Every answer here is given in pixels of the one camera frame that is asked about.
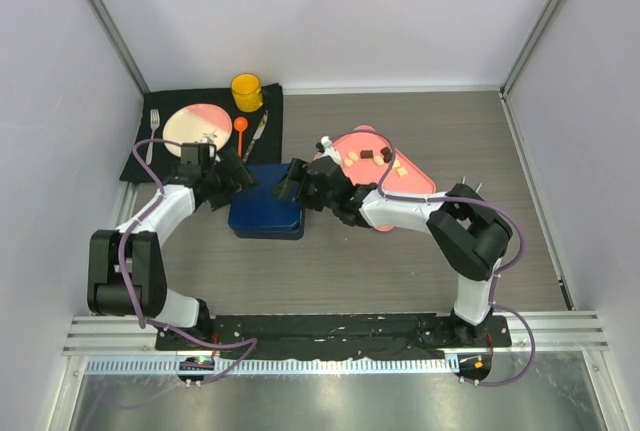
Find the dark blue box lid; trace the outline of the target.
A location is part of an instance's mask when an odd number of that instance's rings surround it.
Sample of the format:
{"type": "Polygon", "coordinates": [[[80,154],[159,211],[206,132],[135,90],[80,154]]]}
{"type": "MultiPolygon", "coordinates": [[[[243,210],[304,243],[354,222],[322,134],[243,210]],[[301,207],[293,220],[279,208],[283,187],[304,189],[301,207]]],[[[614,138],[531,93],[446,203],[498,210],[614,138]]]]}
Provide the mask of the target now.
{"type": "Polygon", "coordinates": [[[249,165],[249,171],[259,184],[236,195],[231,203],[228,226],[245,226],[251,223],[291,223],[302,218],[303,210],[292,201],[281,201],[272,194],[272,188],[286,173],[287,164],[249,165]]]}

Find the light blue plastic tongs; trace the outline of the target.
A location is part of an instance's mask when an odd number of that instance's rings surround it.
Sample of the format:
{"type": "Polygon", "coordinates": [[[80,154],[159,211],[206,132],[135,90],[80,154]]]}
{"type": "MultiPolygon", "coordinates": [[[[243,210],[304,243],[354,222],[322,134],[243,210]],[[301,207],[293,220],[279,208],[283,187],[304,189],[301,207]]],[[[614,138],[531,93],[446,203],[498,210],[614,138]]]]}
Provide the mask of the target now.
{"type": "Polygon", "coordinates": [[[470,188],[472,188],[476,193],[478,193],[482,187],[483,187],[483,182],[482,181],[478,181],[478,182],[471,182],[467,180],[466,176],[463,176],[461,179],[461,183],[463,185],[466,185],[470,188]]]}

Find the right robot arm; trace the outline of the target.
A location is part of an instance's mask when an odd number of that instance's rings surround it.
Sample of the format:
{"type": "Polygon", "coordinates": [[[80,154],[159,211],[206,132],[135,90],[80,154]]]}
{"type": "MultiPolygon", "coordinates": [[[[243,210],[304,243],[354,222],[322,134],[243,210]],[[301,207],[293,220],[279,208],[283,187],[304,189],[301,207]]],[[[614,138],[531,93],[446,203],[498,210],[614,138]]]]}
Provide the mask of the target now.
{"type": "Polygon", "coordinates": [[[458,183],[434,194],[392,194],[381,182],[354,184],[330,157],[291,161],[272,193],[301,207],[332,211],[352,227],[394,227],[428,233],[457,273],[457,295],[448,319],[465,346],[488,335],[497,276],[512,266],[503,259],[513,236],[507,215],[458,183]]]}

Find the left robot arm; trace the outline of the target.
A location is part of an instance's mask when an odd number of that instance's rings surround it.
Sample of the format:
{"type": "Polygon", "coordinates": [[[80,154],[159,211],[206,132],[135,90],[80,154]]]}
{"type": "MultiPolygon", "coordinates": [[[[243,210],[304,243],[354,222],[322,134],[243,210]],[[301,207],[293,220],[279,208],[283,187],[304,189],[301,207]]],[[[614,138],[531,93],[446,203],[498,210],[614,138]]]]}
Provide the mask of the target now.
{"type": "Polygon", "coordinates": [[[257,181],[237,151],[205,140],[182,144],[174,174],[160,179],[138,152],[158,141],[142,140],[132,150],[157,186],[151,201],[117,228],[98,230],[90,238],[87,304],[98,315],[134,316],[140,327],[169,331],[200,350],[213,342],[208,306],[170,289],[162,247],[202,204],[221,209],[257,181]]]}

